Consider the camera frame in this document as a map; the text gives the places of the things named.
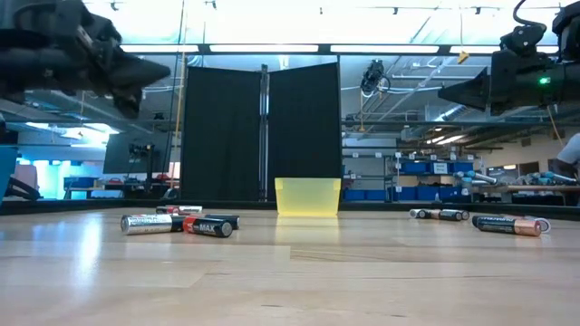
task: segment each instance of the battery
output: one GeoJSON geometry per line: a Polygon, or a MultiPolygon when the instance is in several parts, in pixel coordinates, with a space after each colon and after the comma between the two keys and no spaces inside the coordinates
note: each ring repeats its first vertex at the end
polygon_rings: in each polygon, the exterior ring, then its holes
{"type": "Polygon", "coordinates": [[[121,231],[125,235],[181,232],[183,231],[183,217],[169,214],[123,216],[121,231]]]}
{"type": "Polygon", "coordinates": [[[201,213],[203,210],[202,206],[179,206],[178,207],[180,215],[201,213]]]}
{"type": "Polygon", "coordinates": [[[546,220],[543,217],[535,217],[535,216],[511,216],[511,215],[503,215],[503,217],[509,218],[516,218],[516,219],[524,219],[528,221],[537,221],[540,223],[540,230],[542,233],[548,233],[552,229],[552,224],[550,221],[546,220]]]}
{"type": "Polygon", "coordinates": [[[412,209],[409,211],[409,216],[412,218],[428,218],[427,211],[424,209],[412,209]]]}
{"type": "Polygon", "coordinates": [[[473,216],[473,225],[481,231],[497,232],[511,235],[540,236],[540,222],[498,216],[473,216]]]}
{"type": "Polygon", "coordinates": [[[179,215],[179,208],[177,206],[157,206],[155,208],[156,214],[171,214],[171,215],[179,215]]]}
{"type": "Polygon", "coordinates": [[[452,209],[430,209],[427,210],[427,217],[432,219],[439,219],[442,221],[453,221],[458,222],[463,220],[463,214],[461,211],[456,211],[452,209]]]}
{"type": "Polygon", "coordinates": [[[204,217],[227,221],[232,225],[232,229],[239,230],[239,216],[231,214],[206,214],[204,217]]]}
{"type": "Polygon", "coordinates": [[[442,214],[447,214],[447,215],[460,214],[462,220],[468,220],[469,219],[469,212],[468,211],[464,211],[464,210],[458,210],[458,209],[443,209],[441,211],[441,213],[442,214]]]}
{"type": "Polygon", "coordinates": [[[213,235],[216,237],[229,237],[233,232],[232,225],[228,221],[195,215],[185,217],[183,229],[191,234],[213,235]]]}

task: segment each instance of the black curtain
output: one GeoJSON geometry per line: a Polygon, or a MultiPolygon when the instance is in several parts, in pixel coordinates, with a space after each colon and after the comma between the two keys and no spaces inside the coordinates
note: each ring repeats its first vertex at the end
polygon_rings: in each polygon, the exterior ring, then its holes
{"type": "Polygon", "coordinates": [[[341,177],[338,63],[272,72],[268,200],[276,177],[341,177]]]}
{"type": "Polygon", "coordinates": [[[259,72],[188,68],[182,198],[258,200],[260,79],[259,72]]]}

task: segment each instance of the blue storage box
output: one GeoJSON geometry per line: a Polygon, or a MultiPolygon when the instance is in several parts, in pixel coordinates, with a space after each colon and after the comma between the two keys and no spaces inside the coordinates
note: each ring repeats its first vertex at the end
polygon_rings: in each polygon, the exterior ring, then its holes
{"type": "Polygon", "coordinates": [[[401,172],[402,173],[409,173],[409,174],[420,174],[428,172],[428,163],[424,162],[405,162],[401,164],[401,172]]]}
{"type": "Polygon", "coordinates": [[[439,189],[439,198],[445,199],[461,195],[461,187],[441,187],[439,189]]]}
{"type": "Polygon", "coordinates": [[[473,163],[471,162],[455,162],[449,165],[452,173],[473,171],[473,163]]]}
{"type": "Polygon", "coordinates": [[[351,201],[351,200],[364,200],[364,190],[352,190],[346,189],[344,190],[344,200],[351,201]]]}
{"type": "Polygon", "coordinates": [[[435,200],[439,187],[417,187],[417,200],[435,200]]]}
{"type": "Polygon", "coordinates": [[[385,200],[386,195],[384,190],[367,190],[366,200],[385,200]]]}
{"type": "Polygon", "coordinates": [[[395,187],[389,188],[389,195],[393,201],[417,200],[417,189],[415,187],[402,187],[398,193],[395,187]]]}
{"type": "Polygon", "coordinates": [[[64,179],[64,189],[73,188],[88,188],[94,187],[97,177],[66,177],[64,179]]]}

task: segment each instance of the translucent yellow bin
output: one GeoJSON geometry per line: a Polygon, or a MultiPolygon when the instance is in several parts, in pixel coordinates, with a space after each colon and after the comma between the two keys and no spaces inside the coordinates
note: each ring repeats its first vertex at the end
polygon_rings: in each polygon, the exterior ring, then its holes
{"type": "Polygon", "coordinates": [[[277,177],[275,196],[280,216],[336,216],[340,178],[277,177]]]}

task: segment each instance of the person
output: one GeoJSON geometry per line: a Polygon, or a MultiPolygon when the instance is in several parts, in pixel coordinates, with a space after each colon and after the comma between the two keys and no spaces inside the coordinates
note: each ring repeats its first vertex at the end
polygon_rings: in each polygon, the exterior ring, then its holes
{"type": "MultiPolygon", "coordinates": [[[[554,173],[576,179],[578,179],[578,168],[580,168],[580,133],[575,134],[568,141],[552,164],[554,173]]],[[[579,198],[578,193],[567,193],[565,201],[568,206],[577,206],[579,198]]]]}

